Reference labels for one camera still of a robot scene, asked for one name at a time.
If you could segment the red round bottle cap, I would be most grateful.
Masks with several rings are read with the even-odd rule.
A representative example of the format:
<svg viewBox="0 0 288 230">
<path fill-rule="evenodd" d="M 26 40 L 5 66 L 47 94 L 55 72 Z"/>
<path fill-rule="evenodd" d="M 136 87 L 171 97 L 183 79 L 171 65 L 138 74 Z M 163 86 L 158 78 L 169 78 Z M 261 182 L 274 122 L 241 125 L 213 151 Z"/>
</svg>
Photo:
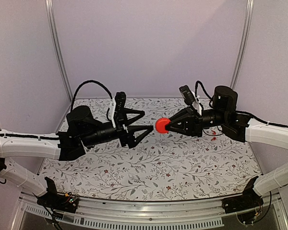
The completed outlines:
<svg viewBox="0 0 288 230">
<path fill-rule="evenodd" d="M 165 117 L 158 119 L 155 124 L 156 131 L 160 134 L 167 134 L 166 125 L 170 122 L 171 120 Z"/>
</svg>

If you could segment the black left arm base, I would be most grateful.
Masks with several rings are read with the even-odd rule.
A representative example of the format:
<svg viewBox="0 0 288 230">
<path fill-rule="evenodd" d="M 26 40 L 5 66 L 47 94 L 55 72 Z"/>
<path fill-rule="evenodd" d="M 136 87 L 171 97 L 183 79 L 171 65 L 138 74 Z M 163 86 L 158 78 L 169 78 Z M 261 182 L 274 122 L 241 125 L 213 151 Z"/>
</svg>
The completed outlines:
<svg viewBox="0 0 288 230">
<path fill-rule="evenodd" d="M 54 181 L 48 177 L 45 177 L 45 180 L 47 182 L 46 193 L 37 198 L 37 203 L 52 210 L 76 213 L 79 196 L 71 192 L 59 194 Z"/>
</svg>

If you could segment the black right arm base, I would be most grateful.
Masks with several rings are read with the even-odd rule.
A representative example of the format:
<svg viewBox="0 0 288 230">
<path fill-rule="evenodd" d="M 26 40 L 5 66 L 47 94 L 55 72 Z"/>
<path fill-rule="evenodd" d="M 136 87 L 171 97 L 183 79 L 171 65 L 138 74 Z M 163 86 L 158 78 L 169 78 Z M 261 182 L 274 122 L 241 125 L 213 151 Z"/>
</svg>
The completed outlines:
<svg viewBox="0 0 288 230">
<path fill-rule="evenodd" d="M 226 214 L 259 207 L 264 204 L 261 195 L 257 195 L 254 191 L 254 183 L 257 178 L 259 178 L 259 176 L 252 178 L 246 184 L 241 195 L 224 198 L 222 200 L 222 208 Z"/>
</svg>

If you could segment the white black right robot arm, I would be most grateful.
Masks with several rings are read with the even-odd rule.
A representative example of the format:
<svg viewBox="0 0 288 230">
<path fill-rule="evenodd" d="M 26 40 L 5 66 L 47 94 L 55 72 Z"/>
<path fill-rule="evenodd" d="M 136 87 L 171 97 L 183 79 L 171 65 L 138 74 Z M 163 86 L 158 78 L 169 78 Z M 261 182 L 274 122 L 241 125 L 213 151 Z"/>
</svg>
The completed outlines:
<svg viewBox="0 0 288 230">
<path fill-rule="evenodd" d="M 228 138 L 239 142 L 256 142 L 288 150 L 288 125 L 259 119 L 255 115 L 237 111 L 238 94 L 227 86 L 216 86 L 210 98 L 211 108 L 203 109 L 196 92 L 188 86 L 180 87 L 187 107 L 165 120 L 156 128 L 161 132 L 176 132 L 190 137 L 201 137 L 204 129 L 221 127 Z M 249 209 L 262 196 L 288 185 L 288 162 L 275 170 L 252 178 L 239 197 L 239 205 Z"/>
</svg>

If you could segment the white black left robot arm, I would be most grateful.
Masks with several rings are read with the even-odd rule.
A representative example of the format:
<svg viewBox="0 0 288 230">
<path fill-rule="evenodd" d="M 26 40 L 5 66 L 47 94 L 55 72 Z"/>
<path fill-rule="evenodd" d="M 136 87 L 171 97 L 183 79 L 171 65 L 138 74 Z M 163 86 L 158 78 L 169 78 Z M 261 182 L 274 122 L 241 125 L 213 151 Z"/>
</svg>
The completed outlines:
<svg viewBox="0 0 288 230">
<path fill-rule="evenodd" d="M 58 161 L 73 161 L 85 155 L 87 149 L 118 139 L 121 146 L 132 149 L 149 133 L 153 126 L 135 126 L 145 115 L 143 111 L 120 109 L 112 113 L 112 120 L 101 122 L 88 106 L 78 106 L 67 114 L 68 130 L 51 134 L 23 134 L 0 128 L 0 178 L 23 187 L 57 208 L 62 198 L 56 193 L 54 182 L 40 178 L 12 157 L 41 157 Z"/>
</svg>

